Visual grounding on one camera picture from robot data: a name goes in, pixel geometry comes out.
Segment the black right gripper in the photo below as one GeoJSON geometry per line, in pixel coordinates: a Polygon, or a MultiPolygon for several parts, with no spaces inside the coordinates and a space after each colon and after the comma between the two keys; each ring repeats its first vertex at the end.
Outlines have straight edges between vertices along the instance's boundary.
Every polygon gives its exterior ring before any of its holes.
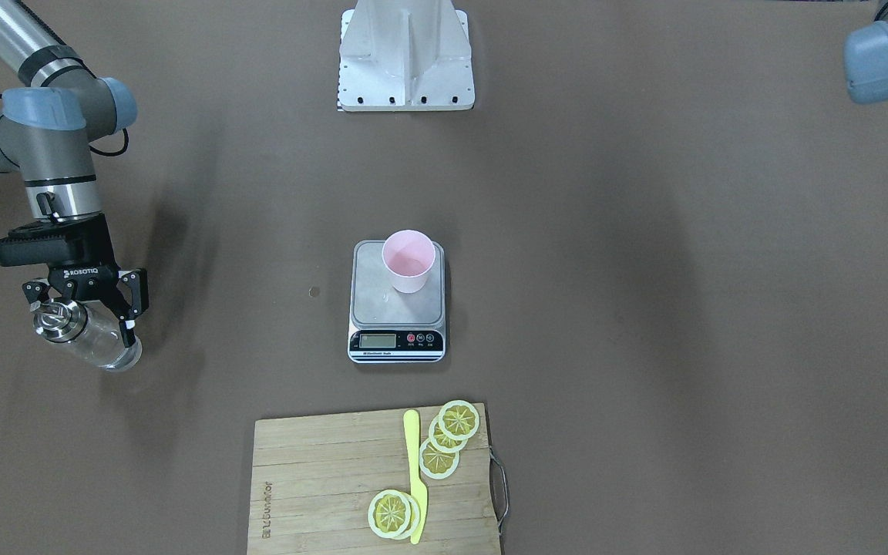
{"type": "Polygon", "coordinates": [[[27,281],[22,293],[29,309],[63,306],[63,298],[109,303],[119,321],[124,348],[136,344],[135,322],[148,309],[145,268],[120,270],[114,257],[106,215],[64,222],[36,221],[10,230],[0,239],[0,266],[49,268],[47,280],[27,281]],[[52,296],[53,288],[61,296],[52,296]]]}

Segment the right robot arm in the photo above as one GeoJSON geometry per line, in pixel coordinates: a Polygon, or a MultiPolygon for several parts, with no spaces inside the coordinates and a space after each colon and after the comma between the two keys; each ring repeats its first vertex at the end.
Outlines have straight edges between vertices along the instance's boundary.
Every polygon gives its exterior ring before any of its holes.
{"type": "Polygon", "coordinates": [[[21,176],[34,217],[0,239],[0,266],[43,264],[49,271],[29,282],[29,302],[45,302],[46,288],[64,301],[99,302],[131,348],[147,277],[116,263],[91,144],[135,122],[133,93],[88,70],[21,1],[0,1],[0,59],[21,81],[1,95],[0,173],[21,176]]]}

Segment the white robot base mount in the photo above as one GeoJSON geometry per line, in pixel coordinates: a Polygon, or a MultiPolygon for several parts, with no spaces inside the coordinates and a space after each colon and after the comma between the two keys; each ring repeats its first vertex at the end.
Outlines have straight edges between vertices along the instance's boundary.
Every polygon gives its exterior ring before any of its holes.
{"type": "Polygon", "coordinates": [[[359,1],[341,14],[336,106],[446,112],[476,104],[468,15],[451,1],[359,1]]]}

